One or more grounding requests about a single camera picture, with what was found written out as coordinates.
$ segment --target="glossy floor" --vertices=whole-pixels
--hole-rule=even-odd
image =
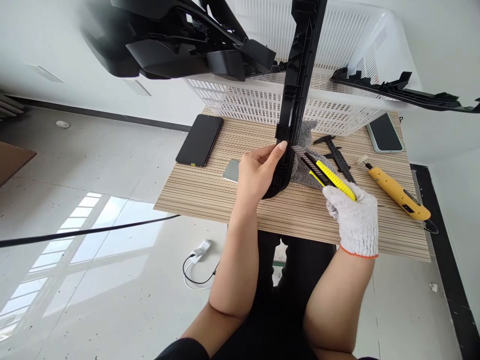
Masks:
[[[55,126],[57,120],[71,124]],[[34,108],[0,141],[38,155],[0,187],[0,238],[157,219],[183,132]],[[0,359],[153,359],[206,303],[181,266],[215,268],[225,224],[181,216],[141,227],[0,249]],[[432,292],[429,283],[439,285]],[[460,359],[435,262],[382,255],[366,291],[357,356]]]

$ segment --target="hand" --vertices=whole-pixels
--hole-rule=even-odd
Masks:
[[[336,187],[322,189],[326,208],[340,225],[340,247],[350,255],[376,258],[379,255],[377,199],[351,182],[346,184],[356,201]]]
[[[256,207],[269,189],[275,167],[283,156],[287,142],[246,152],[238,167],[236,202],[248,208]]]

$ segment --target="forearm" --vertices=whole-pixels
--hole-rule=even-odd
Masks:
[[[313,348],[352,353],[360,306],[375,259],[338,250],[315,286],[305,310],[303,328]]]
[[[257,206],[237,201],[210,291],[209,303],[217,311],[236,318],[248,316],[259,274],[257,241]]]

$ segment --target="black plastic car part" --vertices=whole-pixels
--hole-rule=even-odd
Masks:
[[[293,44],[288,55],[280,119],[276,126],[277,143],[288,141],[288,147],[273,174],[264,199],[285,189],[290,182],[300,126],[314,69],[327,0],[293,0],[291,15],[296,23]]]
[[[281,71],[274,66],[276,53],[247,37],[225,0],[201,0],[200,6],[191,0],[91,1],[83,37],[117,77],[165,80],[212,73],[245,81]]]
[[[370,84],[370,78],[362,77],[361,71],[357,71],[354,75],[350,75],[348,78],[347,74],[347,67],[340,68],[333,73],[330,80],[337,84],[344,84],[352,88],[383,95],[428,110],[480,113],[480,104],[475,107],[462,106],[458,101],[458,96],[450,95],[446,92],[431,94],[428,92],[405,89],[404,87],[408,84],[410,76],[412,75],[411,72],[404,71],[401,73],[400,79],[392,82],[383,82],[382,84]]]

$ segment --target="white laundry basket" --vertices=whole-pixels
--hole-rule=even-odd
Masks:
[[[227,0],[248,36],[287,61],[295,32],[291,0]],[[329,1],[315,58],[303,120],[318,120],[314,131],[347,136],[387,111],[414,108],[350,86],[335,84],[336,69],[359,70],[372,84],[398,80],[412,72],[407,89],[422,90],[404,29],[388,10],[343,1]],[[196,94],[222,117],[277,124],[284,73],[261,75],[245,82],[212,74],[186,78]]]

